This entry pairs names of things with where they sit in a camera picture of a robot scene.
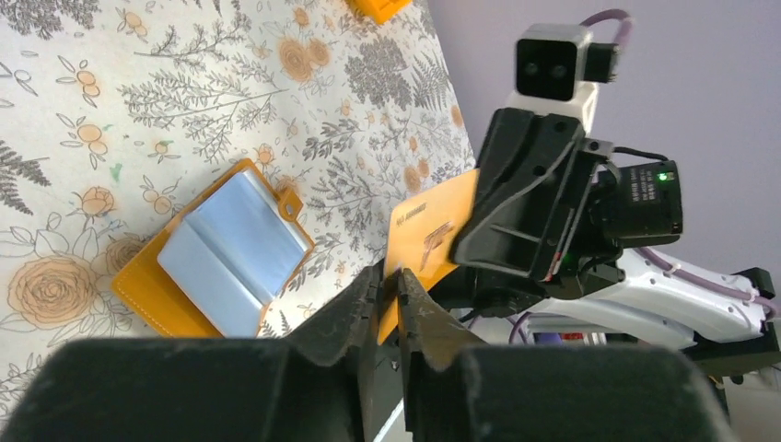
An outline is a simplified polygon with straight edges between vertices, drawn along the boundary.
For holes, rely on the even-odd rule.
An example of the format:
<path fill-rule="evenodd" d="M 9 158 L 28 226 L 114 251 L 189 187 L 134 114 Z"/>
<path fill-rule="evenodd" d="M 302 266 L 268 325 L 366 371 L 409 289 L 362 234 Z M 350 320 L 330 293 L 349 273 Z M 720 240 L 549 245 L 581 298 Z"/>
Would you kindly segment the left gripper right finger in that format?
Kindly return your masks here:
<path fill-rule="evenodd" d="M 416 441 L 732 441 L 705 376 L 638 345 L 489 344 L 396 273 L 406 429 Z"/>

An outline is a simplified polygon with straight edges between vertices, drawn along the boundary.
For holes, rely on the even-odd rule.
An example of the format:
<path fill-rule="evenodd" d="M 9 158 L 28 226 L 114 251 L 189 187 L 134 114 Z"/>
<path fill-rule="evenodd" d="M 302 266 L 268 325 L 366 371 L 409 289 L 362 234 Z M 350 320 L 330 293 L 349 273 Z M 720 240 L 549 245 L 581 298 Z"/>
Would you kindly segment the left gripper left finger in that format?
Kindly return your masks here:
<path fill-rule="evenodd" d="M 369 441 L 381 272 L 281 339 L 96 339 L 55 352 L 5 441 Z"/>

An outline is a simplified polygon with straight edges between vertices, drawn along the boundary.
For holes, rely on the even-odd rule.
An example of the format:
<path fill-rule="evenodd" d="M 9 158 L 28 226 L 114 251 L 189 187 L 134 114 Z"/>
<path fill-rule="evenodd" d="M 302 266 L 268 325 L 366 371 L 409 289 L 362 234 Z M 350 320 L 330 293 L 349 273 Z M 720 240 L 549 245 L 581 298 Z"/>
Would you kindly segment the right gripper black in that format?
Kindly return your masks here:
<path fill-rule="evenodd" d="M 497 110 L 477 160 L 472 213 L 450 246 L 450 259 L 545 280 L 574 216 L 565 185 L 584 138 L 575 117 Z M 622 282 L 617 261 L 625 250 L 671 244 L 683 232 L 677 163 L 625 146 L 613 151 L 646 162 L 619 167 L 610 158 L 601 161 L 568 250 L 559 254 L 556 273 L 539 283 L 546 297 L 579 299 Z"/>

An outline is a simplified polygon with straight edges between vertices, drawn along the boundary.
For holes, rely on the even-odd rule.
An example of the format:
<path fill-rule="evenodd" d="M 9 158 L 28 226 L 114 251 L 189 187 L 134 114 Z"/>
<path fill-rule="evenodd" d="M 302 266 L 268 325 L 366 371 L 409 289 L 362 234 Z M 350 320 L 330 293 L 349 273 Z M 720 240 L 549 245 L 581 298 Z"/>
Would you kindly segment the orange leather card holder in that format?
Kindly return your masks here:
<path fill-rule="evenodd" d="M 164 336 L 255 338 L 315 247 L 302 208 L 242 159 L 147 242 L 112 291 Z"/>

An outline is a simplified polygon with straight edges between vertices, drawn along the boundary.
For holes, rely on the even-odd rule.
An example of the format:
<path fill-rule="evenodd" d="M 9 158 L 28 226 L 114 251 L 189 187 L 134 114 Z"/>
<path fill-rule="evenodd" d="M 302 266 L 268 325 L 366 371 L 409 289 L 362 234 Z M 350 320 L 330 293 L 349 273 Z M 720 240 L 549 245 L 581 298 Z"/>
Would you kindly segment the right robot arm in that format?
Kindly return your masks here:
<path fill-rule="evenodd" d="M 780 361 L 769 273 L 715 273 L 658 252 L 682 234 L 678 168 L 659 154 L 617 167 L 616 147 L 559 114 L 497 110 L 477 161 L 456 269 L 434 298 L 516 334 L 606 332 L 684 352 L 708 375 Z"/>

